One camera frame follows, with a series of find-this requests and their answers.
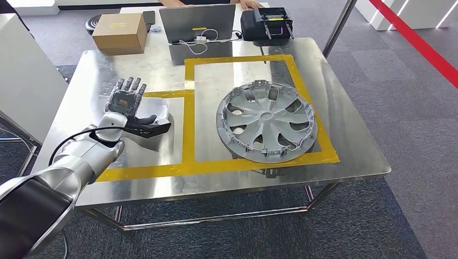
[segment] round black object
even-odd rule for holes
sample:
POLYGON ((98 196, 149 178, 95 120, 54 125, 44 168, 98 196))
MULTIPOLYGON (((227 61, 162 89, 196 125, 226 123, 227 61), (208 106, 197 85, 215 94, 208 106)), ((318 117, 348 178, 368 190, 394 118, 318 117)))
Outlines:
POLYGON ((86 31, 89 33, 89 35, 92 35, 94 33, 94 30, 96 29, 97 23, 100 20, 100 17, 102 15, 96 15, 86 22, 86 31))

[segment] brown box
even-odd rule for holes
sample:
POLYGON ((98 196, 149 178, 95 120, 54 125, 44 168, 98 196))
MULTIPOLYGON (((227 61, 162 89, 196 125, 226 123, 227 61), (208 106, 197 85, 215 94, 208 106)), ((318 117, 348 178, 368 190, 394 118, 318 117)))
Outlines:
POLYGON ((92 38, 108 55, 141 54, 145 51, 146 25, 141 13, 102 15, 92 38))

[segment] metal pole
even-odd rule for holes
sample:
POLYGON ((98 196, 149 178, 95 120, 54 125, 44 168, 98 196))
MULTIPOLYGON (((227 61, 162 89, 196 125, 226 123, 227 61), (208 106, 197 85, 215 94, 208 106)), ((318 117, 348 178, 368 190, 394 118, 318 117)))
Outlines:
POLYGON ((305 187, 305 192, 307 193, 308 201, 312 202, 313 201, 313 193, 312 193, 312 189, 310 188, 310 186, 306 186, 305 187))
POLYGON ((337 23, 335 24, 334 30, 332 30, 328 42, 326 43, 325 48, 323 49, 323 56, 325 56, 325 58, 328 58, 329 53, 331 52, 332 47, 335 44, 335 41, 339 37, 340 32, 344 28, 343 26, 347 22, 348 16, 350 16, 350 13, 352 13, 352 10, 355 7, 356 2, 357 0, 348 0, 345 4, 345 7, 343 8, 340 17, 337 20, 337 23))
POLYGON ((254 217, 284 215, 284 214, 299 213, 299 212, 306 212, 306 211, 307 211, 307 207, 272 209, 272 210, 263 210, 260 212, 228 214, 228 215, 214 216, 214 217, 201 217, 198 219, 174 220, 174 221, 165 221, 165 222, 157 222, 157 223, 127 225, 127 226, 124 226, 124 230, 139 230, 139 229, 162 228, 162 227, 171 227, 171 226, 184 226, 184 225, 197 224, 197 223, 203 223, 203 222, 251 219, 254 217))
POLYGON ((313 201, 307 206, 308 211, 314 209, 320 202, 322 202, 326 197, 328 197, 331 192, 336 189, 339 185, 339 182, 330 183, 324 187, 322 191, 313 199, 313 201))
POLYGON ((30 152, 27 154, 27 157, 25 158, 24 162, 22 163, 21 169, 19 170, 18 177, 24 175, 25 170, 27 170, 27 166, 29 166, 30 161, 32 161, 32 158, 35 155, 36 150, 37 150, 37 146, 33 146, 30 149, 30 152))
POLYGON ((107 215, 99 212, 96 209, 88 209, 88 210, 83 210, 82 211, 84 214, 90 216, 91 218, 97 220, 98 222, 101 222, 105 224, 106 226, 115 229, 117 232, 123 234, 126 237, 130 237, 133 235, 133 232, 125 231, 124 226, 119 224, 119 222, 115 221, 114 219, 108 217, 107 215))
POLYGON ((0 143, 17 143, 22 142, 20 138, 1 138, 0 143))
POLYGON ((121 222, 121 214, 123 213, 123 206, 118 206, 116 208, 116 213, 114 214, 114 220, 121 222))

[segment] robot finger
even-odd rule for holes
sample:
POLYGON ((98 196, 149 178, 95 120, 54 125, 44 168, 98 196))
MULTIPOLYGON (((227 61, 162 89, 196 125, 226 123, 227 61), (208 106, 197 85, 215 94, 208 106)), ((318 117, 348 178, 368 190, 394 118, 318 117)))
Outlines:
POLYGON ((138 90, 138 94, 142 96, 145 90, 146 90, 146 84, 142 84, 142 86, 140 87, 140 90, 138 90))
POLYGON ((132 92, 135 91, 135 90, 137 90, 138 85, 140 84, 140 81, 141 81, 141 80, 142 80, 141 78, 135 79, 135 82, 133 83, 132 89, 131 89, 132 92))
POLYGON ((118 82, 116 83, 115 89, 121 89, 121 87, 123 87, 123 83, 124 83, 124 78, 120 78, 118 82))
POLYGON ((132 81, 133 81, 133 77, 129 77, 126 81, 126 85, 124 86, 124 90, 128 91, 129 88, 130 88, 130 85, 132 84, 132 81))

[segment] yellow tape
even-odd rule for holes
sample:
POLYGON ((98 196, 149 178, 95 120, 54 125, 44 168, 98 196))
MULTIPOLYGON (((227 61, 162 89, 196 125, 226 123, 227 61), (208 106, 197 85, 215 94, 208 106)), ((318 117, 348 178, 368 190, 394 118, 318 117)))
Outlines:
POLYGON ((194 94, 193 90, 176 90, 176 91, 163 91, 163 92, 146 92, 143 97, 160 97, 160 98, 180 98, 187 94, 194 94))
POLYGON ((161 165, 161 166, 144 166, 129 168, 113 168, 106 170, 97 181, 119 181, 133 180, 143 178, 155 178, 164 176, 179 176, 193 174, 208 174, 231 171, 246 171, 264 168, 279 168, 289 166, 315 165, 319 163, 336 163, 339 162, 331 140, 328 137, 326 129, 320 120, 318 113, 315 113, 318 124, 317 143, 321 151, 305 153, 293 160, 283 163, 258 163, 247 159, 229 159, 222 161, 202 161, 196 162, 195 154, 195 102, 194 102, 194 71, 195 66, 199 64, 210 63, 232 63, 232 62, 256 62, 256 61, 279 61, 286 63, 288 71, 293 79, 298 93, 312 105, 312 98, 307 92, 304 81, 291 55, 270 55, 270 56, 249 56, 249 57, 221 57, 221 58, 195 58, 185 60, 185 89, 165 92, 145 93, 147 97, 163 98, 184 98, 184 118, 183 118, 183 158, 181 164, 161 165))

